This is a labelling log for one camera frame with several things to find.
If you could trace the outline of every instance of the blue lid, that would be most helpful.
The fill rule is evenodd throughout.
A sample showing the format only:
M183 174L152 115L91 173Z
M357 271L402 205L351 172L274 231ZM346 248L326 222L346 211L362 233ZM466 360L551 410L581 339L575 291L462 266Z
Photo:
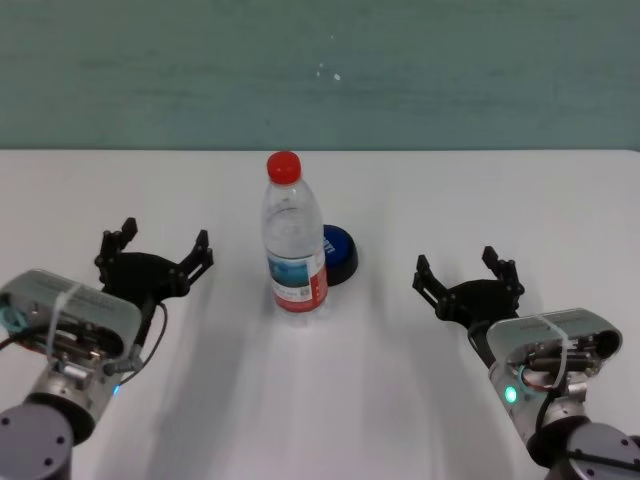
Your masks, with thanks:
M358 268L358 253L353 238L335 225L324 226L324 253L329 286L344 282Z

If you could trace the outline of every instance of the plastic bottle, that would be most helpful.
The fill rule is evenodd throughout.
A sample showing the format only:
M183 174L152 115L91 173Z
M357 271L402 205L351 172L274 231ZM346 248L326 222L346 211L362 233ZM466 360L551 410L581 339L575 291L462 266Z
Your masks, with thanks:
M275 302L290 313L311 312L324 304L328 291L320 208L295 153L271 155L267 172L262 239Z

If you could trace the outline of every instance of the bottle label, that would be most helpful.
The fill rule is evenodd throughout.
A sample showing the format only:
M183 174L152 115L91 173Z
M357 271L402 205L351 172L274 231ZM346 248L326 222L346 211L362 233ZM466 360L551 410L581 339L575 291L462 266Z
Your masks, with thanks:
M315 255L284 258L267 253L276 303L290 312L308 312L327 296L324 248Z

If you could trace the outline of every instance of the white table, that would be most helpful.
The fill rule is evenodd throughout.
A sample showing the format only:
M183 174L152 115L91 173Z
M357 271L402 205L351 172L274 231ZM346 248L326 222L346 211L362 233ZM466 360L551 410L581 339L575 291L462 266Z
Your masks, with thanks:
M488 244L518 262L521 314L583 306L624 333L587 411L640 432L640 155L302 159L325 222L353 235L361 262L330 291L326 320L294 328L274 320L267 287L266 154L0 152L2 283L40 267L97 286L101 232L130 215L134 250L179 260L206 228L215 251L191 294L168 302L154 360L74 451L74 478L542 479L463 329L411 288L420 253L449 286L488 278ZM0 410L44 359L14 347L2 365Z

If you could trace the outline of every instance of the teal wall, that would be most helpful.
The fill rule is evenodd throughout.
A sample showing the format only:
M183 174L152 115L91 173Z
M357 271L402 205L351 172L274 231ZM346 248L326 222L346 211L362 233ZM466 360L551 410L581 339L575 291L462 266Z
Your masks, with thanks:
M0 147L639 148L640 0L0 0Z

